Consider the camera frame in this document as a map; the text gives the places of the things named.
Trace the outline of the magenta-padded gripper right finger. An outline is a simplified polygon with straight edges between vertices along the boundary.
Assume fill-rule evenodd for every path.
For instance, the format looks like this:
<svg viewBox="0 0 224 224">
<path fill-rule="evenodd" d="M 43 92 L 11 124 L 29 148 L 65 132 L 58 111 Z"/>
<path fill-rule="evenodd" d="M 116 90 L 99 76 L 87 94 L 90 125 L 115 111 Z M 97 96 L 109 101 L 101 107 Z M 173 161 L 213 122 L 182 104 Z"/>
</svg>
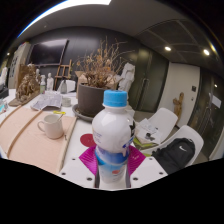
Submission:
<svg viewBox="0 0 224 224">
<path fill-rule="evenodd" d="M 127 161 L 127 186 L 140 188 L 167 176 L 166 171 L 150 156 L 146 157 L 133 146 L 129 147 Z"/>
</svg>

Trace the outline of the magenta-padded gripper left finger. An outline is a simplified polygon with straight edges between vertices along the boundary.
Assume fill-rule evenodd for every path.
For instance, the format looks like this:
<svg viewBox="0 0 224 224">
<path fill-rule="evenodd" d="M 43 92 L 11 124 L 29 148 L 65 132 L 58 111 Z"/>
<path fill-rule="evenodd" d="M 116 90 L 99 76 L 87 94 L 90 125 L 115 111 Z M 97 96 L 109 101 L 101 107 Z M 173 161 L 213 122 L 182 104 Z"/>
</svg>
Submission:
<svg viewBox="0 0 224 224">
<path fill-rule="evenodd" d="M 84 188 L 95 188 L 99 182 L 95 146 L 67 162 L 58 176 Z"/>
</svg>

